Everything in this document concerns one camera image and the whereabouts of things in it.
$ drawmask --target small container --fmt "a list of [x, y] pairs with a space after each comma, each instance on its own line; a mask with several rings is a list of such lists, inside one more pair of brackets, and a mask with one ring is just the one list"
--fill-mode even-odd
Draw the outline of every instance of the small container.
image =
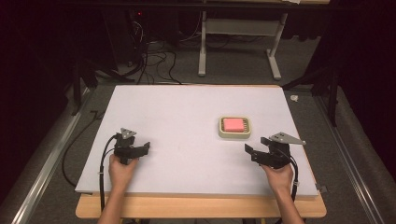
[[248, 118], [245, 117], [219, 118], [219, 136], [222, 138], [247, 139], [250, 137], [250, 133], [251, 133], [251, 127], [250, 127], [250, 120]]

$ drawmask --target white board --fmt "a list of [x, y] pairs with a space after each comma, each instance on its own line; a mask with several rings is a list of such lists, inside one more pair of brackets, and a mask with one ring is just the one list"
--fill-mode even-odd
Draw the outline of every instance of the white board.
[[[219, 118], [248, 117], [245, 140], [218, 135]], [[120, 128], [137, 132], [134, 145], [150, 142], [128, 192], [165, 194], [270, 195], [265, 172], [250, 160], [244, 144], [268, 151], [260, 138], [287, 133], [299, 138], [279, 87], [118, 86], [92, 145], [76, 187], [99, 191], [99, 164], [108, 139]], [[115, 140], [110, 143], [113, 148]], [[297, 195], [317, 190], [302, 146], [290, 145], [299, 166]], [[105, 191], [111, 190], [105, 159]]]

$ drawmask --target metal frame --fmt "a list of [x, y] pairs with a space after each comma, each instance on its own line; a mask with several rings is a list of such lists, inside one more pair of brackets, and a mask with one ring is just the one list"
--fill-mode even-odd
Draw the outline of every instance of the metal frame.
[[361, 174], [356, 167], [355, 162], [352, 160], [351, 156], [348, 153], [347, 146], [344, 144], [340, 133], [335, 127], [332, 126], [332, 122], [327, 117], [327, 107], [323, 99], [320, 96], [316, 96], [314, 97], [314, 100], [317, 104], [318, 109], [323, 115], [323, 118], [326, 120], [330, 131], [332, 132], [332, 137], [337, 144], [338, 154], [340, 155], [341, 162], [346, 169], [346, 173], [349, 176], [350, 182], [352, 183], [352, 186], [355, 189], [359, 200], [361, 201], [361, 205], [366, 212], [367, 217], [369, 218], [371, 223], [385, 224], [384, 220], [381, 217], [381, 214], [378, 211], [378, 208], [376, 207], [370, 190], [367, 188], [364, 180], [361, 178]]
[[[84, 91], [84, 95], [86, 95], [86, 97], [84, 97], [85, 99], [81, 106], [81, 110], [86, 106], [92, 95], [92, 92], [88, 92], [88, 88], [86, 88]], [[80, 111], [72, 118], [70, 124], [67, 126], [66, 131], [64, 132], [64, 135], [49, 154], [49, 157], [47, 158], [46, 162], [43, 165], [43, 168], [38, 174], [35, 183], [30, 188], [29, 193], [23, 201], [20, 210], [14, 217], [12, 224], [29, 223], [29, 219], [31, 218], [33, 212], [35, 211], [35, 208], [40, 202], [40, 199], [43, 196], [44, 191], [46, 190], [47, 185], [49, 184], [53, 173], [55, 172], [56, 167], [62, 158], [62, 155], [64, 154], [65, 145], [70, 135], [74, 131], [79, 118], [81, 117]]]
[[211, 20], [207, 18], [206, 11], [203, 11], [202, 13], [201, 49], [198, 65], [199, 77], [204, 77], [206, 75], [206, 34], [227, 34], [273, 36], [274, 45], [271, 49], [266, 51], [266, 55], [271, 66], [274, 79], [281, 79], [275, 54], [285, 27], [288, 13], [283, 13], [279, 21]]
[[195, 11], [240, 11], [240, 10], [253, 10], [253, 11], [271, 11], [271, 12], [297, 12], [297, 11], [321, 11], [321, 12], [350, 12], [356, 10], [352, 7], [334, 7], [328, 5], [321, 5], [318, 1], [317, 5], [286, 5], [274, 3], [164, 3], [164, 2], [122, 2], [122, 1], [62, 1], [58, 2], [61, 7], [88, 7], [88, 8], [109, 8], [120, 7], [127, 8], [133, 7], [137, 9], [151, 9], [151, 10], [164, 10], [164, 9], [179, 9], [179, 10], [195, 10]]

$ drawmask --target red object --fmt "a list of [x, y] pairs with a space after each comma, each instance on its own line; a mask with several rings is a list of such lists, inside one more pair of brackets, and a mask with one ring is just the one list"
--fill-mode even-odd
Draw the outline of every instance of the red object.
[[245, 130], [243, 119], [224, 119], [224, 131], [229, 133], [242, 133]]

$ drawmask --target black handheld controller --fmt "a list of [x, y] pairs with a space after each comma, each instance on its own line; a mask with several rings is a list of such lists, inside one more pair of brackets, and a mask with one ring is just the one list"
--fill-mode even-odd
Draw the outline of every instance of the black handheld controller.
[[128, 164], [129, 159], [139, 158], [149, 154], [149, 142], [142, 147], [134, 147], [135, 133], [121, 129], [121, 133], [116, 134], [117, 143], [114, 146], [114, 155], [120, 158], [122, 164]]
[[262, 137], [262, 144], [268, 146], [269, 152], [261, 152], [254, 150], [253, 147], [245, 144], [245, 151], [251, 155], [251, 160], [261, 165], [271, 166], [279, 169], [290, 163], [290, 146], [271, 141]]
[[251, 160], [261, 165], [279, 169], [291, 162], [290, 145], [305, 145], [306, 142], [290, 136], [286, 133], [277, 133], [270, 139], [261, 138], [261, 143], [268, 146], [269, 152], [256, 151], [253, 147], [245, 144], [245, 151], [251, 155]]

